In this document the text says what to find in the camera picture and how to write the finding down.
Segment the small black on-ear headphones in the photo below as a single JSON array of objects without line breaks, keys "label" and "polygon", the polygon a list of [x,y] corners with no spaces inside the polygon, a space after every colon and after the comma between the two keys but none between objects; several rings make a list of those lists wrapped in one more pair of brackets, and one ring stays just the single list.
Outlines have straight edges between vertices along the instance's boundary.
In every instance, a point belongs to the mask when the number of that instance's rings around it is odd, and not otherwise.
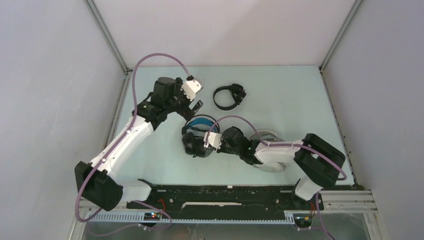
[{"label": "small black on-ear headphones", "polygon": [[[222,91],[224,92],[226,91],[228,93],[228,98],[232,99],[231,105],[228,105],[228,104],[220,105],[217,103],[216,95]],[[216,88],[213,92],[212,99],[213,99],[214,105],[218,109],[222,111],[230,111],[236,108],[237,106],[239,106],[246,96],[247,96],[246,90],[242,85],[237,83],[232,83],[230,85],[220,86]]]}]

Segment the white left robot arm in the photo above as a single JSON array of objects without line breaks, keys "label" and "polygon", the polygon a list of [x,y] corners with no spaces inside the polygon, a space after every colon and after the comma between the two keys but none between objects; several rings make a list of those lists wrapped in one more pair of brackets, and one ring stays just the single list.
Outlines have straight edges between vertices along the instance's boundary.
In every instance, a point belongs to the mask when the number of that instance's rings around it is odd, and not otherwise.
[{"label": "white left robot arm", "polygon": [[193,76],[186,80],[180,77],[160,77],[147,97],[136,103],[134,111],[124,129],[112,142],[90,162],[79,162],[75,168],[78,189],[75,207],[84,198],[100,209],[113,210],[120,202],[139,201],[145,208],[153,208],[158,194],[152,186],[135,180],[119,182],[118,173],[137,147],[163,123],[169,114],[177,113],[190,120],[203,106],[198,101],[190,107],[203,85]]}]

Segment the white gaming headset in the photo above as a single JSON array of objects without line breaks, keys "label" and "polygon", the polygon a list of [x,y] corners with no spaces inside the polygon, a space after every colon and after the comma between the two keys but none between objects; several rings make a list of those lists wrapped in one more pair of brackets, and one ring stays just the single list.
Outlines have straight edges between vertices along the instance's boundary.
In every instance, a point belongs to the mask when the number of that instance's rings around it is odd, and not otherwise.
[{"label": "white gaming headset", "polygon": [[[271,130],[259,130],[257,136],[255,133],[248,137],[250,141],[263,140],[265,142],[284,142],[275,132]],[[281,173],[285,168],[285,163],[278,161],[278,151],[267,148],[266,146],[259,146],[254,154],[259,163],[254,163],[252,166],[264,172]]]}]

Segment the black and blue headset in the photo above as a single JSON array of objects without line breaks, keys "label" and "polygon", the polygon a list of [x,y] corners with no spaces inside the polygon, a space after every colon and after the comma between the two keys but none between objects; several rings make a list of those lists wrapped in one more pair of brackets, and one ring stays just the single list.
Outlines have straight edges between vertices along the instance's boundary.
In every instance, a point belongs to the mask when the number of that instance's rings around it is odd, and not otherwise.
[{"label": "black and blue headset", "polygon": [[214,151],[212,147],[204,146],[204,136],[215,122],[210,115],[198,114],[185,123],[181,128],[181,142],[187,155],[206,158]]}]

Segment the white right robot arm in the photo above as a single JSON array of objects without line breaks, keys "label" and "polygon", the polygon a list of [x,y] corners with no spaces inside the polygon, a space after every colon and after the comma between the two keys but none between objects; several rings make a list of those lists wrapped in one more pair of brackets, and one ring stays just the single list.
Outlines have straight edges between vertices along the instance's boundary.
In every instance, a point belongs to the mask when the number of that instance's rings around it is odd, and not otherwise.
[{"label": "white right robot arm", "polygon": [[206,138],[218,153],[238,156],[246,164],[269,173],[281,173],[289,165],[297,165],[304,173],[291,194],[297,209],[308,206],[322,189],[346,179],[342,167],[346,156],[314,133],[296,141],[285,141],[274,132],[260,130],[246,137],[232,126]]}]

